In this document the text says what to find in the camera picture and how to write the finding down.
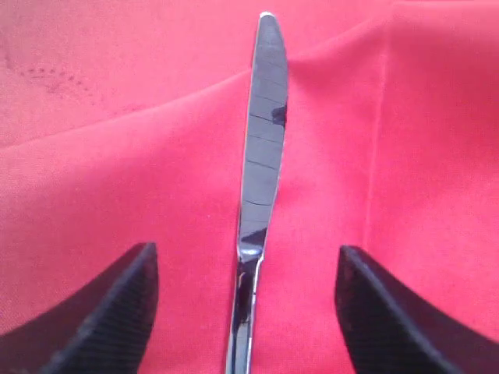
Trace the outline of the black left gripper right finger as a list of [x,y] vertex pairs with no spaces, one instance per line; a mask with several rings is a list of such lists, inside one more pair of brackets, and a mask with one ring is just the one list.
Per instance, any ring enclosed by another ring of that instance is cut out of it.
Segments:
[[357,246],[339,250],[334,303],[357,373],[496,373],[498,344],[407,288]]

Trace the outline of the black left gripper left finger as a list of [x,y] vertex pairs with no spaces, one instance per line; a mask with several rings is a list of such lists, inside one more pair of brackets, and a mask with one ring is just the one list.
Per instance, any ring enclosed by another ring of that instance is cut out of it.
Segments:
[[157,249],[134,245],[76,293],[1,336],[3,373],[136,373],[158,303]]

